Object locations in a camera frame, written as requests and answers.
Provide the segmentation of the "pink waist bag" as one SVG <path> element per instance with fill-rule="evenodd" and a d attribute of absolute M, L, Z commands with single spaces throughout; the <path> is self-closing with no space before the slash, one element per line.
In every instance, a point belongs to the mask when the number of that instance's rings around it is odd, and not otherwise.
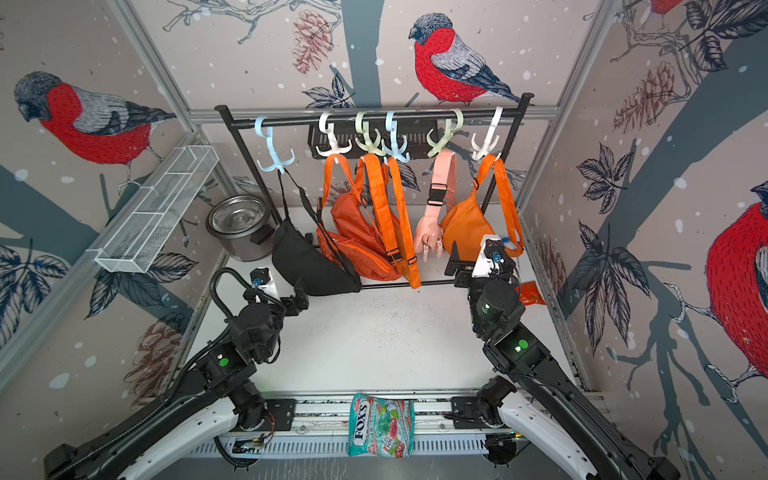
<path fill-rule="evenodd" d="M 424 260 L 430 253 L 440 257 L 444 251 L 439 219 L 443 208 L 450 212 L 456 204 L 456 180 L 456 154 L 445 149 L 435 159 L 424 215 L 414 234 L 415 252 Z"/>

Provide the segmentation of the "black waist bag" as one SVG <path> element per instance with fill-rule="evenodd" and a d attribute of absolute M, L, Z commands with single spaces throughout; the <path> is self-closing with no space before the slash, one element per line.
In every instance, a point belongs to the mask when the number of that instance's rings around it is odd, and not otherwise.
<path fill-rule="evenodd" d="M 332 296 L 359 293 L 362 289 L 360 276 L 351 261 L 340 250 L 325 228 L 321 214 L 315 211 L 307 193 L 288 171 L 291 182 L 299 190 L 304 210 L 316 226 L 318 244 L 325 246 L 331 258 L 308 240 L 292 223 L 286 204 L 285 218 L 275 232 L 272 262 L 280 275 L 293 287 L 302 284 L 309 296 Z"/>

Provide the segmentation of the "orange backpack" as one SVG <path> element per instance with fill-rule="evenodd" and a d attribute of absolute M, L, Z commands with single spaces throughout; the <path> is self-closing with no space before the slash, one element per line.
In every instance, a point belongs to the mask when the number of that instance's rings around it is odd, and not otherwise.
<path fill-rule="evenodd" d="M 418 270 L 418 259 L 415 253 L 399 162 L 395 158 L 390 157 L 387 159 L 387 165 L 392 177 L 392 187 L 399 214 L 400 239 L 402 240 L 401 252 L 403 257 L 403 260 L 400 262 L 401 270 L 409 281 L 410 287 L 412 289 L 419 289 L 422 286 L 422 282 Z"/>

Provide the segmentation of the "dark orange waist bag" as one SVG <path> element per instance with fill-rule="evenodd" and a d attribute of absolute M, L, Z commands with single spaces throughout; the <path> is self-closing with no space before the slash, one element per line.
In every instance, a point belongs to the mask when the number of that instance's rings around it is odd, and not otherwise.
<path fill-rule="evenodd" d="M 365 210 L 364 171 L 358 171 L 353 178 L 349 161 L 342 154 L 331 154 L 325 160 L 323 194 L 317 202 L 319 218 L 322 218 L 323 208 L 331 193 L 333 166 L 336 164 L 342 168 L 350 189 L 339 195 L 332 205 L 331 216 L 336 232 L 329 232 L 330 238 L 361 277 L 375 281 L 400 279 L 399 267 L 387 254 L 379 229 Z"/>

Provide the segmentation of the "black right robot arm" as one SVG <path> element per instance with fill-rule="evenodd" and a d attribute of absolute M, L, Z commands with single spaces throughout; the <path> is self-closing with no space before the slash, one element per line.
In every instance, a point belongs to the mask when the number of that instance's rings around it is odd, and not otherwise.
<path fill-rule="evenodd" d="M 447 274 L 466 288 L 472 329 L 496 376 L 478 392 L 482 421 L 522 434 L 572 479 L 678 479 L 667 458 L 622 434 L 573 384 L 521 320 L 525 305 L 516 263 L 486 235 L 476 260 L 452 249 Z"/>

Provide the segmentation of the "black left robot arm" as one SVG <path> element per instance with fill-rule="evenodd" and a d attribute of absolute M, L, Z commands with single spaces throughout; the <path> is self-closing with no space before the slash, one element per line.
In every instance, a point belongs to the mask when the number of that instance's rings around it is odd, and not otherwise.
<path fill-rule="evenodd" d="M 151 479 L 233 430 L 253 432 L 258 445 L 267 445 L 280 424 L 291 422 L 295 404 L 270 405 L 251 378 L 258 365 L 276 361 L 285 318 L 299 315 L 309 301 L 301 287 L 279 299 L 259 287 L 244 297 L 246 306 L 164 393 L 99 437 L 54 448 L 44 458 L 45 478 Z"/>

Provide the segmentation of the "light green hook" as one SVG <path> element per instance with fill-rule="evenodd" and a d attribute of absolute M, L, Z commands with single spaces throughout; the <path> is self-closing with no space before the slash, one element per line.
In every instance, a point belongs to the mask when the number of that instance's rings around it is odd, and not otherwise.
<path fill-rule="evenodd" d="M 434 129 L 430 129 L 426 136 L 426 142 L 430 146 L 430 150 L 427 152 L 429 158 L 433 158 L 441 153 L 447 144 L 452 140 L 456 132 L 460 131 L 464 125 L 464 115 L 460 109 L 453 109 L 452 112 L 455 115 L 455 119 L 447 119 L 445 121 L 443 134 L 439 140 L 432 139 L 432 133 Z"/>
<path fill-rule="evenodd" d="M 365 111 L 359 111 L 355 116 L 355 142 L 365 154 L 374 154 L 379 157 L 384 157 L 386 153 L 381 148 L 381 134 L 375 129 L 375 137 L 371 137 L 370 123 L 364 119 L 365 114 Z"/>

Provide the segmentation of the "white hook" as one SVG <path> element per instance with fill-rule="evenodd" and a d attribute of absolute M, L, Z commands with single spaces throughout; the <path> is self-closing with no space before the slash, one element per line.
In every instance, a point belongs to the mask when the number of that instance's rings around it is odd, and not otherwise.
<path fill-rule="evenodd" d="M 503 116 L 504 108 L 501 106 L 497 106 L 494 111 L 494 115 L 490 121 L 490 124 L 487 128 L 486 135 L 484 137 L 484 140 L 481 144 L 478 144 L 476 142 L 476 134 L 473 133 L 472 137 L 470 139 L 470 143 L 472 146 L 472 153 L 471 158 L 474 161 L 481 161 L 483 160 L 487 155 L 492 153 L 492 150 L 496 147 L 499 136 L 496 134 L 496 129 L 499 126 L 499 123 Z"/>
<path fill-rule="evenodd" d="M 352 142 L 349 141 L 346 146 L 339 144 L 335 135 L 334 124 L 329 122 L 330 112 L 324 112 L 320 115 L 318 127 L 322 134 L 327 136 L 329 148 L 325 151 L 321 150 L 319 146 L 316 147 L 316 151 L 322 157 L 331 157 L 334 155 L 344 155 L 351 151 Z"/>

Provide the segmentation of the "light blue hook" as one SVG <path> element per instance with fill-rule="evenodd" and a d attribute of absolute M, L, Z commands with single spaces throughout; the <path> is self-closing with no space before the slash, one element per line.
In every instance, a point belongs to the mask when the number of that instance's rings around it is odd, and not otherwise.
<path fill-rule="evenodd" d="M 388 111 L 386 114 L 385 129 L 389 134 L 389 143 L 382 142 L 382 149 L 390 158 L 407 164 L 411 160 L 407 152 L 408 139 L 406 136 L 398 136 L 398 122 L 394 119 L 394 115 L 394 111 Z"/>
<path fill-rule="evenodd" d="M 257 117 L 254 121 L 254 131 L 259 137 L 265 140 L 272 164 L 265 165 L 260 160 L 258 160 L 257 166 L 263 172 L 277 171 L 280 174 L 284 174 L 286 172 L 286 168 L 295 161 L 295 154 L 294 151 L 291 151 L 291 157 L 287 160 L 282 160 L 279 157 L 274 144 L 274 129 L 271 126 L 265 125 L 266 120 L 266 116 Z"/>

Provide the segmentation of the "Fox's candy bag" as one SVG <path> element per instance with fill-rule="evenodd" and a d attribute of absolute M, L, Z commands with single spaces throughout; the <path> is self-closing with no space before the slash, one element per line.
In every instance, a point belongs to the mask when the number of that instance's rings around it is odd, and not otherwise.
<path fill-rule="evenodd" d="M 350 406 L 347 454 L 409 458 L 415 446 L 414 422 L 413 401 L 358 393 Z"/>

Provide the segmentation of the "red snack packet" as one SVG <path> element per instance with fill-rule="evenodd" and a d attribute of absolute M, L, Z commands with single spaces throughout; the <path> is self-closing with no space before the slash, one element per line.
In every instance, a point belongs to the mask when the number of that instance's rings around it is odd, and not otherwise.
<path fill-rule="evenodd" d="M 537 283 L 529 281 L 522 283 L 518 288 L 519 299 L 525 306 L 546 305 L 546 301 L 540 293 Z"/>

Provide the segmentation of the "stainless steel rice cooker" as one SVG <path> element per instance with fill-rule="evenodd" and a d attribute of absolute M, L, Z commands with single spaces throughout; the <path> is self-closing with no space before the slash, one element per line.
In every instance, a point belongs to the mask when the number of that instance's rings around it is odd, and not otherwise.
<path fill-rule="evenodd" d="M 242 194 L 215 205 L 206 218 L 206 229 L 230 256 L 251 262 L 272 253 L 277 224 L 263 198 Z"/>

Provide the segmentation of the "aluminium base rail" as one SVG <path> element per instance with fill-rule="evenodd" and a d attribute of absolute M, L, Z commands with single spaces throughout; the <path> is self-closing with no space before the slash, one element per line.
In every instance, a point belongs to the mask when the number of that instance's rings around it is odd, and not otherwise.
<path fill-rule="evenodd" d="M 528 440 L 555 457 L 555 440 L 563 433 L 559 425 L 519 394 L 505 400 L 498 410 L 502 427 L 482 432 L 484 424 L 468 429 L 450 429 L 449 420 L 436 411 L 417 415 L 420 404 L 412 400 L 382 399 L 357 394 L 347 402 L 346 416 L 311 418 L 293 416 L 296 431 L 280 433 L 268 440 L 258 432 L 239 432 L 218 437 L 208 443 L 191 445 L 190 433 L 171 445 L 179 450 L 155 445 L 123 473 L 127 479 L 150 478 L 177 460 L 191 454 L 220 454 L 238 463 L 266 459 L 292 459 L 339 456 L 378 456 L 409 458 L 413 455 L 489 454 L 492 441 L 502 439 L 515 444 Z"/>

